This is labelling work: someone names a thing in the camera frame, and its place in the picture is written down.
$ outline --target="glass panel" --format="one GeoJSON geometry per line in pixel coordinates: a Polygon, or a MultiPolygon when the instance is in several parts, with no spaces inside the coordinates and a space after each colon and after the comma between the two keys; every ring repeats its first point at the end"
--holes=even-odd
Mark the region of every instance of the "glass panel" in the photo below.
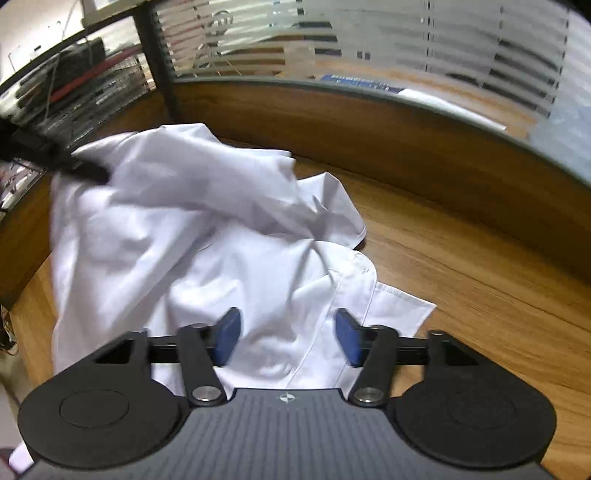
{"type": "Polygon", "coordinates": [[[0,99],[0,113],[68,147],[154,88],[132,18],[54,56],[0,99]]]}
{"type": "Polygon", "coordinates": [[[0,162],[0,213],[2,215],[13,207],[40,174],[41,170],[38,167],[21,160],[11,163],[0,162]]]}
{"type": "Polygon", "coordinates": [[[551,0],[168,0],[153,11],[175,82],[258,76],[401,95],[496,125],[591,183],[591,27],[551,0]]]}

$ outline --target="wooden table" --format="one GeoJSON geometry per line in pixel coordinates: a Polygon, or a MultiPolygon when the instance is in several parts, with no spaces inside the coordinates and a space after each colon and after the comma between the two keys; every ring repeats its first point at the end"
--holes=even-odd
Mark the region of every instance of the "wooden table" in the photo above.
{"type": "MultiPolygon", "coordinates": [[[[437,304],[423,328],[443,329],[542,391],[558,414],[544,465],[563,480],[591,474],[591,286],[515,241],[393,187],[301,160],[300,177],[331,171],[364,218],[363,253],[378,279],[437,304]]],[[[51,376],[56,310],[50,260],[12,310],[34,383],[51,376]]],[[[419,378],[406,368],[394,391],[419,378]]]]}

